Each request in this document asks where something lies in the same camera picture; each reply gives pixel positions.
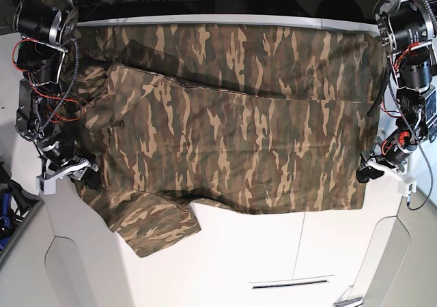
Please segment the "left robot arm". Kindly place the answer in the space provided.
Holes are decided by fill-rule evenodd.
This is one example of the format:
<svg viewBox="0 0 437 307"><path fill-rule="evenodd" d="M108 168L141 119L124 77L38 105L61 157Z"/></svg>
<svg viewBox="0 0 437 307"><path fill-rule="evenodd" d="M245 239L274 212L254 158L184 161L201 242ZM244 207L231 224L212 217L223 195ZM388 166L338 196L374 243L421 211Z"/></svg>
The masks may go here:
<svg viewBox="0 0 437 307"><path fill-rule="evenodd" d="M390 89L395 110L388 115L396 128L375 143L380 153L370 149L361 154L356 178L362 184L390 171L401 175L419 145L436 140L436 0L378 0L372 14L387 63L382 88L367 114L385 107Z"/></svg>

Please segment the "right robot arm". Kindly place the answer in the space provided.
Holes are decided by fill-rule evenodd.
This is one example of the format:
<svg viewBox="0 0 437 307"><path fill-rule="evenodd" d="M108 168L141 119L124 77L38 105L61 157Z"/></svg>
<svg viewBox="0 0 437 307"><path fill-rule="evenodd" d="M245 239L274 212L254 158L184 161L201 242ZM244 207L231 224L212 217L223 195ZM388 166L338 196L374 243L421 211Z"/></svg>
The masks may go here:
<svg viewBox="0 0 437 307"><path fill-rule="evenodd" d="M69 177L96 190L101 180L94 155L78 150L68 126L82 115L73 96L79 74L79 43L74 36L79 11L73 0L17 0L13 29L20 41L12 53L22 73L15 128L33 143L42 161L37 188L56 191L56 181Z"/></svg>

